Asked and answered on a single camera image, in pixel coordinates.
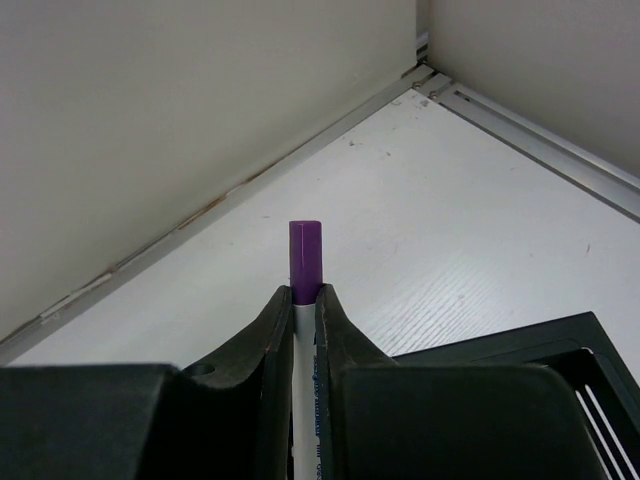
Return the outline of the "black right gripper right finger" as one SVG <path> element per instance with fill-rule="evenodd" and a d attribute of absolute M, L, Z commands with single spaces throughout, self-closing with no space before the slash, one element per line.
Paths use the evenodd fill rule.
<path fill-rule="evenodd" d="M 588 435 L 554 371 L 402 366 L 317 298 L 319 433 L 326 479 L 584 479 Z"/>

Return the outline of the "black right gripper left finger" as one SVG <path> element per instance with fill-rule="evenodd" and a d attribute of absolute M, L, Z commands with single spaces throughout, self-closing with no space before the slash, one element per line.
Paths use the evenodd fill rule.
<path fill-rule="evenodd" d="M 293 304 L 186 368 L 6 367 L 5 479 L 283 479 L 290 466 Z"/>

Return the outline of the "purple capped acrylic marker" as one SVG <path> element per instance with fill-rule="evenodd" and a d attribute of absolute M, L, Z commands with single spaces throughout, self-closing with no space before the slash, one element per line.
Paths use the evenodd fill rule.
<path fill-rule="evenodd" d="M 323 286 L 322 224 L 289 223 L 290 287 L 294 315 L 292 458 L 295 479 L 322 477 L 316 345 L 316 299 Z"/>

